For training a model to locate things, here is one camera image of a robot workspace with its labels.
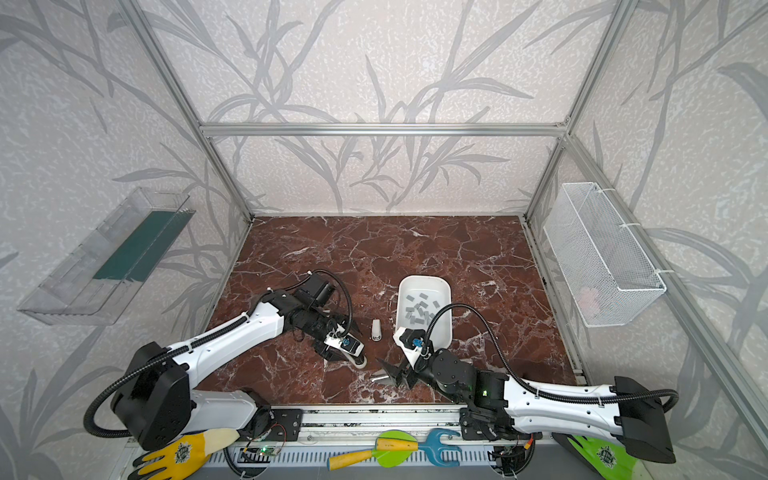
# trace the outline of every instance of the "white plastic tray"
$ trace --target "white plastic tray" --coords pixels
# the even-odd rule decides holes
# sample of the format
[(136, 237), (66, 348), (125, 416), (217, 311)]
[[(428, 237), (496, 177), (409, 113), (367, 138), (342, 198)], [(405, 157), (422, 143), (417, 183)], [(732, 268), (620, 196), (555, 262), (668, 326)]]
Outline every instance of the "white plastic tray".
[[(451, 303), (451, 286), (439, 276), (411, 275), (402, 279), (397, 296), (395, 330), (424, 329), (432, 317)], [(453, 340), (451, 311), (442, 314), (435, 324), (430, 340), (435, 349), (448, 348)]]

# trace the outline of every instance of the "brown marble floor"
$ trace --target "brown marble floor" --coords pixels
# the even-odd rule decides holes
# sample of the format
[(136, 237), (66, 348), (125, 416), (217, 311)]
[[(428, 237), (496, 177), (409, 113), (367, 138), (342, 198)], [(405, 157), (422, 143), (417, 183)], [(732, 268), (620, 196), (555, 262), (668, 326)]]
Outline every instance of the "brown marble floor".
[[(295, 283), (322, 267), (338, 273), (352, 294), (368, 366), (325, 362), (289, 333), (262, 343), (205, 379), (199, 389), (250, 387), (280, 403), (442, 402), (423, 384), (380, 386), (370, 376), (376, 357), (398, 364), (392, 341), (400, 280), (440, 276), (452, 301), (481, 311), (511, 367), (526, 379), (574, 385), (565, 348), (517, 217), (266, 217), (256, 219), (208, 328), (247, 309), (268, 286)], [(337, 310), (339, 295), (329, 303)], [(382, 339), (370, 339), (372, 319)], [(457, 311), (451, 349), (482, 369), (503, 365), (479, 319)]]

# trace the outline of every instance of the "white mesh basket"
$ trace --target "white mesh basket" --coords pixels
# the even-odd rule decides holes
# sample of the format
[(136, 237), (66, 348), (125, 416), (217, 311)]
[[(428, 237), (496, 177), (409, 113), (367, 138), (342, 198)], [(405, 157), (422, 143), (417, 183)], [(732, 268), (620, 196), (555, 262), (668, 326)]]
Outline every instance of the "white mesh basket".
[(586, 326), (626, 325), (667, 291), (595, 183), (562, 184), (544, 232)]

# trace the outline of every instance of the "leaf pattern wallpaper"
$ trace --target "leaf pattern wallpaper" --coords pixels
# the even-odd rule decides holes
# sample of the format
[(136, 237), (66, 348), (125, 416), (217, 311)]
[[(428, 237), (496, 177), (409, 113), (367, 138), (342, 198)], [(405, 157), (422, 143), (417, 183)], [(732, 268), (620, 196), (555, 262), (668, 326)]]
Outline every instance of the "leaf pattern wallpaper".
[[(141, 46), (110, 28), (116, 11), (0, 3), (2, 478), (109, 476), (124, 441), (86, 435), (85, 406), (136, 348), (205, 326), (248, 227)], [(118, 322), (46, 326), (18, 312), (136, 187), (188, 193), (197, 212)]]
[[(141, 4), (206, 122), (563, 121), (614, 8), (613, 0)], [(266, 214), (514, 214), (554, 139), (216, 143), (253, 210)]]
[[(768, 392), (768, 3), (655, 2), (633, 14), (576, 133), (674, 265), (727, 345)], [(768, 478), (768, 460), (663, 300), (624, 327), (586, 329), (542, 226), (534, 233), (595, 382), (617, 372), (677, 386), (668, 415), (677, 464), (655, 478)]]

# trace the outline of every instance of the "transparent container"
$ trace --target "transparent container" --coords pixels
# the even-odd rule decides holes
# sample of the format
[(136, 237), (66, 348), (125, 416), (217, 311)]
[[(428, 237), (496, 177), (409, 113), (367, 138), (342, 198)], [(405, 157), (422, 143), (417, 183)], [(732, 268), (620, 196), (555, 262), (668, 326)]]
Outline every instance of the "transparent container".
[[(397, 296), (395, 330), (423, 329), (442, 307), (451, 303), (451, 286), (439, 276), (411, 275), (402, 279)], [(440, 316), (429, 339), (435, 349), (448, 348), (453, 340), (451, 310)]]
[(188, 199), (137, 188), (19, 311), (48, 325), (114, 324), (194, 214)]
[(667, 291), (629, 227), (597, 184), (560, 186), (544, 232), (586, 326), (626, 325)]

